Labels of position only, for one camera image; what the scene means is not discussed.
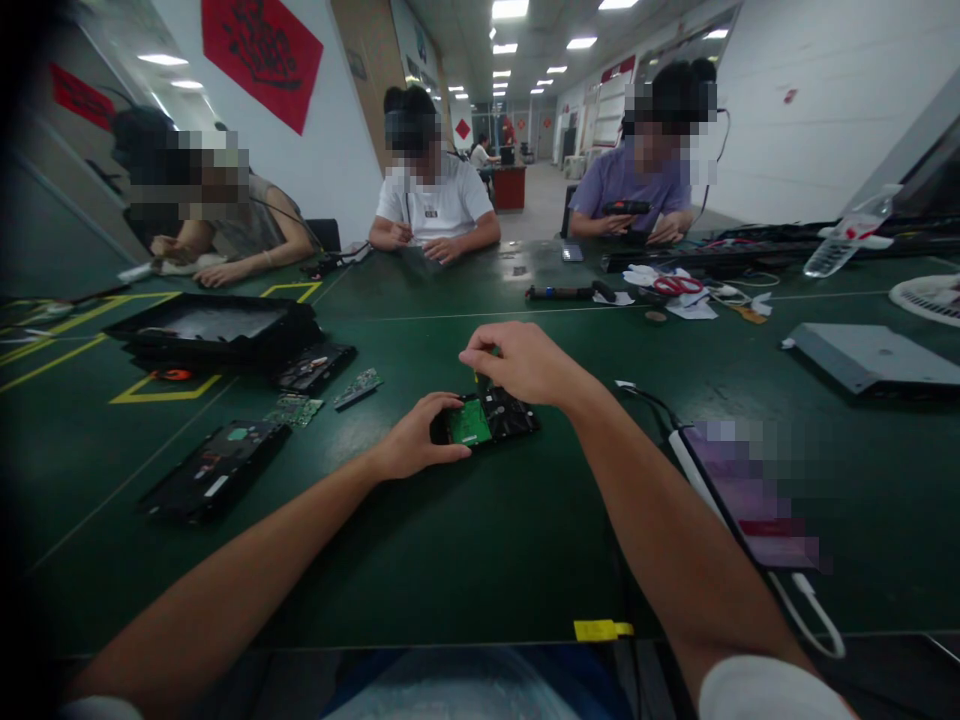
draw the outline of green circuit board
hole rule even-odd
[[[490,427],[477,399],[467,400],[459,410],[449,411],[450,442],[472,447],[491,439]]]

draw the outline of desk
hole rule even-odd
[[[257,295],[276,284],[276,297],[309,293],[304,301],[332,338],[359,348],[322,398],[368,367],[385,383],[343,413],[324,407],[209,527],[151,523],[133,507],[213,428],[263,417],[277,396],[264,382],[225,377],[194,400],[109,404],[142,378],[112,340],[86,349],[92,341],[58,340],[0,367],[0,389],[8,388],[0,400],[18,418],[8,440],[25,561],[55,653],[102,647],[214,549],[371,446],[423,394],[469,392],[472,374],[457,352],[478,324],[504,320],[536,321],[608,386],[637,382],[685,419],[764,421],[780,432],[783,457],[792,449],[795,461],[781,491],[835,559],[833,574],[814,585],[842,632],[960,628],[960,578],[949,561],[960,554],[956,412],[858,402],[779,349],[803,321],[878,323],[960,360],[954,329],[885,296],[906,278],[943,274],[942,264],[854,261],[815,282],[794,273],[774,289],[765,325],[718,308],[713,321],[651,327],[639,306],[525,301],[531,283],[583,286],[598,277],[602,245],[584,243],[587,262],[564,264],[561,244],[503,244],[430,276],[375,253],[319,288],[282,287],[301,281],[285,269],[232,290]],[[162,299],[144,294],[194,289],[185,279],[138,284],[62,336],[88,337]],[[27,379],[9,386],[18,378]],[[649,409],[624,402],[658,437]],[[258,644],[572,641],[573,620],[602,618],[630,619],[640,637],[662,636],[639,594],[624,603],[613,536],[569,423],[550,409],[539,414],[536,435],[380,488]]]
[[[493,193],[498,212],[523,212],[527,187],[527,166],[517,159],[516,165],[494,165]]]

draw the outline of white fan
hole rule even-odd
[[[907,280],[890,291],[890,299],[914,315],[960,327],[960,273]]]

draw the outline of purple t-shirt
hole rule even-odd
[[[632,150],[624,144],[594,160],[570,199],[570,209],[596,219],[603,217],[604,205],[617,200],[650,203],[650,212],[633,223],[634,230],[650,232],[661,213],[669,215],[690,207],[690,185],[679,164],[656,175],[654,182],[641,184]]]

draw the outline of hand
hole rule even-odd
[[[177,239],[169,235],[155,235],[150,243],[150,252],[156,257],[169,260],[174,265],[189,265],[196,258],[191,258],[185,248],[177,245]]]
[[[607,215],[600,218],[598,235],[625,235],[636,215]]]
[[[452,238],[437,238],[423,244],[423,254],[430,260],[439,260],[441,265],[460,257],[460,246]]]
[[[394,223],[390,228],[390,249],[407,247],[413,239],[413,229],[406,223]]]
[[[500,348],[500,357],[492,355]],[[596,380],[533,323],[481,325],[460,362],[528,403],[562,405]]]
[[[430,423],[441,410],[461,408],[453,393],[430,393],[414,405],[393,430],[370,451],[378,477],[407,478],[429,465],[452,463],[470,457],[466,445],[434,445]]]
[[[681,221],[683,213],[670,213],[660,218],[657,227],[647,239],[647,245],[672,245],[683,239]]]
[[[243,280],[249,274],[250,266],[244,260],[238,260],[201,270],[193,279],[204,287],[226,287]]]

